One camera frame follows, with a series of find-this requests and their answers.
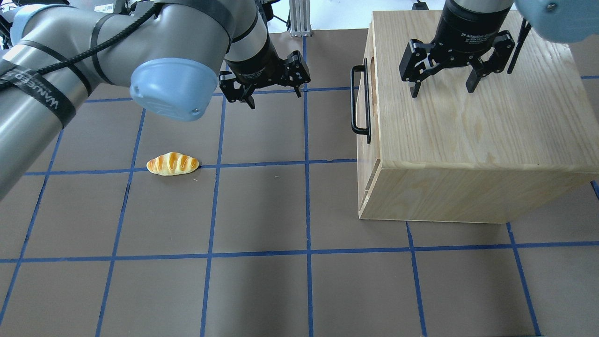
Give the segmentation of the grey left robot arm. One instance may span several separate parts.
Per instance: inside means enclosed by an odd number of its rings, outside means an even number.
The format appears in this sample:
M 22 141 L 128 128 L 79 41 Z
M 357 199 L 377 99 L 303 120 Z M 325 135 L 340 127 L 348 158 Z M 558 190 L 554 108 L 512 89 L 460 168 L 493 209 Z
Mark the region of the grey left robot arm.
M 220 88 L 255 108 L 271 85 L 311 77 L 278 56 L 260 0 L 152 0 L 139 16 L 30 4 L 1 14 L 13 47 L 1 56 L 1 196 L 5 197 L 101 83 L 144 109 L 196 121 Z

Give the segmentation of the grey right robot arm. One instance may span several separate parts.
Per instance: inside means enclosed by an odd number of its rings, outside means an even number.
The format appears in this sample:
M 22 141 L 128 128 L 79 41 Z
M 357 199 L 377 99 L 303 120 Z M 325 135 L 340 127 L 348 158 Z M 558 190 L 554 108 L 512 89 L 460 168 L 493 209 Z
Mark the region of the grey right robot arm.
M 407 43 L 399 73 L 417 97 L 421 83 L 449 68 L 471 66 L 466 88 L 473 93 L 492 73 L 515 68 L 531 30 L 569 44 L 598 33 L 596 0 L 447 0 L 435 37 Z

